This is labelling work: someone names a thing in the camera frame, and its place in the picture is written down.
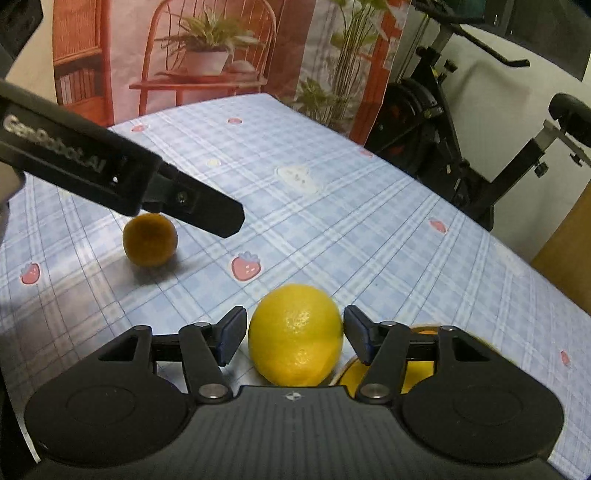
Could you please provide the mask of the yellow lemon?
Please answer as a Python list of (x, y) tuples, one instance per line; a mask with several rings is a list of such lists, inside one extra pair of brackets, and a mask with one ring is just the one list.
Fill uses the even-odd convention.
[(342, 318), (325, 291), (304, 284), (276, 288), (249, 322), (249, 357), (271, 384), (315, 387), (342, 353)]
[(433, 326), (380, 325), (356, 342), (355, 350), (356, 356), (332, 383), (345, 387), (353, 398), (393, 400), (436, 373), (438, 331)]

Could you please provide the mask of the left orange tangerine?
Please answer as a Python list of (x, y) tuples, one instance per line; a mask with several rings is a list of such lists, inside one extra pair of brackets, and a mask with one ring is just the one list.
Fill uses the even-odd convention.
[(178, 236), (161, 214), (145, 213), (126, 223), (122, 233), (125, 255), (138, 267), (160, 267), (175, 254)]

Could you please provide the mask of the blue plaid tablecloth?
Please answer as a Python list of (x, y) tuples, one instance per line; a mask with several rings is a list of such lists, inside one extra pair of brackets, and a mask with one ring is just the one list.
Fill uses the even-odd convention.
[(17, 413), (134, 325), (171, 334), (308, 284), (376, 321), (455, 325), (492, 344), (559, 397), (552, 463), (589, 476), (589, 316), (455, 207), (264, 94), (115, 131), (238, 200), (245, 224), (219, 239), (177, 223), (173, 261), (139, 269), (123, 252), (124, 216), (29, 178), (1, 248), (1, 367)]

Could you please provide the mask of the brown wooden door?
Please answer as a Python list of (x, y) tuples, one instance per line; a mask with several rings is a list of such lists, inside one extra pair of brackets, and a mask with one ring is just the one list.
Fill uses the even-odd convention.
[(531, 266), (587, 314), (590, 313), (590, 184), (534, 257)]

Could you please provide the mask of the plant print wall hanging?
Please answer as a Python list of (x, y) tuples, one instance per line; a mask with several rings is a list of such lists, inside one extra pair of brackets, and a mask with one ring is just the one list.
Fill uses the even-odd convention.
[(102, 1), (53, 5), (57, 102), (102, 126), (270, 94), (353, 142), (382, 106), (406, 1)]

